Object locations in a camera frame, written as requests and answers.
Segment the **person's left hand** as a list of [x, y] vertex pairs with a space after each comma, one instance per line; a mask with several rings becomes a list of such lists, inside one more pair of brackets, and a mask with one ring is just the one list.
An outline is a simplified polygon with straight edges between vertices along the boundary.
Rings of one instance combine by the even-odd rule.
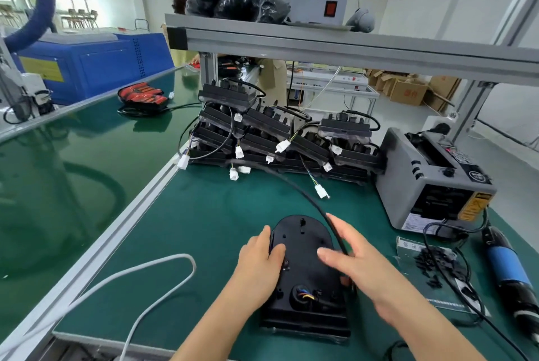
[[253, 236], [242, 247], [234, 271], [239, 292], [254, 309], [260, 308], [271, 297], [282, 269], [271, 269], [270, 253], [274, 248], [270, 248], [271, 236], [271, 228], [265, 225], [259, 235]]

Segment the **person's right hand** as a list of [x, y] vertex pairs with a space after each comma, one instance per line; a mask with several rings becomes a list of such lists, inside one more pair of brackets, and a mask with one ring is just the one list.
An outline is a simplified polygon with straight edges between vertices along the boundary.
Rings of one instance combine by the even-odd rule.
[[337, 234], [352, 250], [352, 276], [347, 276], [374, 304], [379, 316], [391, 321], [390, 303], [394, 299], [392, 282], [398, 271], [367, 239], [349, 223], [327, 213]]

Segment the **black lamp housing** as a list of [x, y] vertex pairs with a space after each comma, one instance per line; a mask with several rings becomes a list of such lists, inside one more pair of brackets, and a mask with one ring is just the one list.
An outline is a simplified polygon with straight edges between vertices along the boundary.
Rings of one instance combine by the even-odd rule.
[[334, 248], [330, 231], [315, 218], [289, 215], [273, 228], [269, 251], [281, 244], [286, 254], [277, 285], [260, 308], [260, 328], [347, 341], [351, 330], [340, 273], [317, 253], [321, 247]]

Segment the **person's right forearm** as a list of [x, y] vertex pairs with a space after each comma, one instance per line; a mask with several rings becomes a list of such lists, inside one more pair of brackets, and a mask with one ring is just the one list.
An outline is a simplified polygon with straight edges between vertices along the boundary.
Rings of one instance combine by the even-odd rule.
[[487, 361], [464, 335], [414, 287], [374, 300], [416, 361]]

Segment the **person's left forearm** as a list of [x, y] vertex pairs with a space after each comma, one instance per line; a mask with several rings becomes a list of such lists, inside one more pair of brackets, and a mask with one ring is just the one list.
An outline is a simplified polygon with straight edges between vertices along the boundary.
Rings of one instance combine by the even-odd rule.
[[273, 289], [228, 283], [170, 361], [226, 361], [242, 328]]

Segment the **clear bag of black screws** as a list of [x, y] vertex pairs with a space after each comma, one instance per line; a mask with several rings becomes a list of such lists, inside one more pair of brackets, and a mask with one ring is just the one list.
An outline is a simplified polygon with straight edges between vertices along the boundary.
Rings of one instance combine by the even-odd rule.
[[469, 314], [472, 320], [478, 318], [474, 309], [492, 316], [471, 284], [468, 262], [455, 250], [427, 249], [421, 242], [397, 236], [395, 258], [400, 271], [438, 309]]

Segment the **grey tape dispenser machine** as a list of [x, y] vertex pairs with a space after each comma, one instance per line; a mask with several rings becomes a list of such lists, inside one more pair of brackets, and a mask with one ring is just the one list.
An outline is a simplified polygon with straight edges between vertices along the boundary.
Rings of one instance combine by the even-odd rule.
[[388, 128], [381, 145], [387, 158], [375, 186], [391, 226], [443, 239], [472, 230], [497, 189], [475, 160], [441, 133]]

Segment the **pile of black lamp units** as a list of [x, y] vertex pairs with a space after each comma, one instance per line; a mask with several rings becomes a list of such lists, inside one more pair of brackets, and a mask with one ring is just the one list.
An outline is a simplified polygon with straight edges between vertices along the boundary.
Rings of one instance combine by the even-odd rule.
[[321, 199], [329, 193], [319, 178], [368, 182], [385, 172], [387, 157], [371, 140], [381, 127], [353, 110], [319, 121], [297, 108], [270, 104], [258, 86], [237, 78], [203, 84], [199, 115], [184, 133], [176, 166], [205, 163], [229, 166], [230, 179], [266, 164], [279, 173], [305, 173]]

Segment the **white background table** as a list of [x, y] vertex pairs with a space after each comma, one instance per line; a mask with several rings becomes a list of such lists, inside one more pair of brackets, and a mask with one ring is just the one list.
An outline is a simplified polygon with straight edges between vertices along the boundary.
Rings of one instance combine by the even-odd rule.
[[340, 67], [288, 70], [286, 84], [290, 103], [305, 111], [371, 113], [380, 97], [364, 74]]

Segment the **red tail lamp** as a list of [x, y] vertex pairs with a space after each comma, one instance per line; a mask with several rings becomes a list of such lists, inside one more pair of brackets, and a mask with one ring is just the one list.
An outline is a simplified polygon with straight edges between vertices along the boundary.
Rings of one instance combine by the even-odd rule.
[[118, 113], [126, 117], [150, 118], [168, 110], [169, 98], [146, 82], [120, 88], [117, 95], [122, 103]]

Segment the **green conveyor belt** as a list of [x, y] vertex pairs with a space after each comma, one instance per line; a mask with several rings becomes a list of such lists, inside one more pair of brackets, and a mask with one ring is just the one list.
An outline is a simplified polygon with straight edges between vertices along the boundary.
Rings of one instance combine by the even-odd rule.
[[173, 111], [131, 118], [111, 93], [0, 139], [0, 343], [176, 153], [199, 76], [150, 85], [174, 93]]

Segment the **white dome device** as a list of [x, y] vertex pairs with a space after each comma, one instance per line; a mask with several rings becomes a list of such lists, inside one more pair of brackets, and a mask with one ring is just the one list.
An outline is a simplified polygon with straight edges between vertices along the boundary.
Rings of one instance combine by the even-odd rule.
[[375, 29], [375, 17], [367, 9], [357, 9], [345, 26], [352, 32], [370, 33]]

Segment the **blue machine cabinet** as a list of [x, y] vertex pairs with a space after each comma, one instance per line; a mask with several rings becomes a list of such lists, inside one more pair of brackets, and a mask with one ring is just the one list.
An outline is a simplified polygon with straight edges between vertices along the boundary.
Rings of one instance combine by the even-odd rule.
[[52, 33], [13, 55], [39, 74], [56, 105], [68, 106], [174, 67], [162, 33]]

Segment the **white grey machine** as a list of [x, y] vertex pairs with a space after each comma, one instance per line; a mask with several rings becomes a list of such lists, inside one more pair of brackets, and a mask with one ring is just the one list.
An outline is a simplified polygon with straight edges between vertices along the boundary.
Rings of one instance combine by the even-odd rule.
[[42, 77], [17, 68], [0, 29], [0, 122], [15, 127], [55, 110]]

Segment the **aluminium shelf frame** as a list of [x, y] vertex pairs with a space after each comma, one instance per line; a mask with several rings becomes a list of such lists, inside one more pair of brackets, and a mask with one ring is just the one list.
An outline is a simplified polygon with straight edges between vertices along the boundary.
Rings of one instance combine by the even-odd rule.
[[539, 87], [539, 49], [520, 47], [537, 15], [539, 0], [512, 0], [490, 45], [172, 14], [165, 24], [175, 49], [201, 53], [203, 72], [217, 53], [227, 53], [467, 80], [449, 132], [458, 142], [497, 84]]

